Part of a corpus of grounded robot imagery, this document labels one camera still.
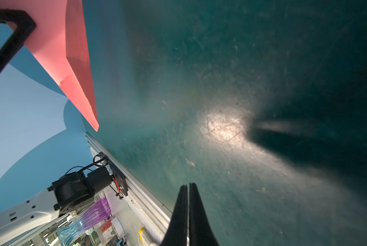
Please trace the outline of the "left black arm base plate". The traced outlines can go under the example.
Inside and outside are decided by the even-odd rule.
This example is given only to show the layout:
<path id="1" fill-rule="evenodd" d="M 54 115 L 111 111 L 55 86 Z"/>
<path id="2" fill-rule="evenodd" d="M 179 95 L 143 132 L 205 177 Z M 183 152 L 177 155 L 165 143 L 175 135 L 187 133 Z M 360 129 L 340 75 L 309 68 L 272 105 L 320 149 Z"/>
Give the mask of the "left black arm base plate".
<path id="1" fill-rule="evenodd" d="M 104 159 L 102 163 L 104 163 L 105 166 L 108 166 L 108 169 L 112 171 L 112 180 L 116 186 L 116 191 L 119 193 L 119 196 L 128 196 L 127 178 L 124 173 L 102 152 L 99 152 L 98 155 L 101 159 Z"/>

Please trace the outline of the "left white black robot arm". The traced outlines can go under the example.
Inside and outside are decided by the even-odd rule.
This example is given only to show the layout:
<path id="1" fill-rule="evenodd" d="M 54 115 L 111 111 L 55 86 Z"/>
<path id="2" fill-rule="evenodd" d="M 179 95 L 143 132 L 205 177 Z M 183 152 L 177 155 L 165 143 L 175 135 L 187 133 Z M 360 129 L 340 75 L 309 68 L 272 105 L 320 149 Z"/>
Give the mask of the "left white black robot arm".
<path id="1" fill-rule="evenodd" d="M 15 23 L 16 29 L 0 49 L 0 73 L 37 27 L 23 10 L 0 9 L 0 23 L 9 22 Z M 1 212 L 0 246 L 87 204 L 111 180 L 106 168 L 88 176 L 83 171 L 69 173 L 32 198 Z"/>

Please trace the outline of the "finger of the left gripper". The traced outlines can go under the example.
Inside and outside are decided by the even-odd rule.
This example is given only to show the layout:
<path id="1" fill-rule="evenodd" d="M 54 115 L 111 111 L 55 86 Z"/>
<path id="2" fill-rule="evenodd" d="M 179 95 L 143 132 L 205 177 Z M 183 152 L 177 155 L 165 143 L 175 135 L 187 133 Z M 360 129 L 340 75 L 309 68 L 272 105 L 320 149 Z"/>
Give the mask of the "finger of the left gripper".
<path id="1" fill-rule="evenodd" d="M 23 10 L 0 9 L 0 24 L 14 23 L 15 30 L 0 48 L 0 73 L 36 29 L 35 21 Z"/>

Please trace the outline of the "pink square paper sheet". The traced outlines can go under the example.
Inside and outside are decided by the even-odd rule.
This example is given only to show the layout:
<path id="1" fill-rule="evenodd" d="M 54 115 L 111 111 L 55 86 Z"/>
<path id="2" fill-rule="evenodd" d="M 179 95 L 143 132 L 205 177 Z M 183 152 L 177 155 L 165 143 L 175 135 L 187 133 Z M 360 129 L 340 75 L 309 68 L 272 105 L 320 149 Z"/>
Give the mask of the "pink square paper sheet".
<path id="1" fill-rule="evenodd" d="M 99 129 L 82 1 L 0 1 L 36 29 L 25 46 L 95 131 Z"/>

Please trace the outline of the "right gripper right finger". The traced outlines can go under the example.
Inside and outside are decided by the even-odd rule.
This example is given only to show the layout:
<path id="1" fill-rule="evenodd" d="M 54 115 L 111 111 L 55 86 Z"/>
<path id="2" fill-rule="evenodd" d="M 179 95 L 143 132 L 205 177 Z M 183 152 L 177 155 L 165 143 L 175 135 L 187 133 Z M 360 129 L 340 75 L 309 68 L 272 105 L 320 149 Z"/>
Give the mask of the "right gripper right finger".
<path id="1" fill-rule="evenodd" d="M 190 246 L 218 246 L 210 227 L 198 187 L 189 187 L 189 241 Z"/>

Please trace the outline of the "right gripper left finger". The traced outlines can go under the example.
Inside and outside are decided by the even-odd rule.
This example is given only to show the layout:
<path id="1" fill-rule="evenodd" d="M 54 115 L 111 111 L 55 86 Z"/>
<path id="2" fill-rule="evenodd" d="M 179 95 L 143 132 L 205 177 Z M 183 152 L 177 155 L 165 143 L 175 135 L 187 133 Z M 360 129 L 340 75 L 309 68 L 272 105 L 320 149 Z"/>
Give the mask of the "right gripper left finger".
<path id="1" fill-rule="evenodd" d="M 180 187 L 172 217 L 161 246 L 186 246 L 188 221 L 188 188 Z"/>

